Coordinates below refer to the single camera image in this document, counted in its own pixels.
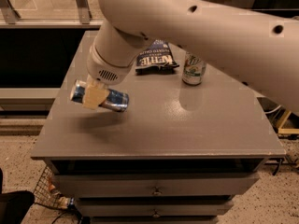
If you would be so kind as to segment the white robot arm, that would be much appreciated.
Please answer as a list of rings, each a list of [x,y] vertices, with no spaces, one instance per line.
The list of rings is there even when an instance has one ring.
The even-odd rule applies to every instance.
[[[99,0],[105,17],[89,76],[121,83],[156,39],[172,43],[299,112],[299,21],[202,0]]]

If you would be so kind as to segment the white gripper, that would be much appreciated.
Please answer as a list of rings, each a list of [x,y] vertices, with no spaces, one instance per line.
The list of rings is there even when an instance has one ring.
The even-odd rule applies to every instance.
[[[132,66],[114,66],[106,62],[97,52],[95,45],[91,45],[87,58],[88,77],[83,106],[96,109],[109,95],[107,85],[120,84],[131,71]]]

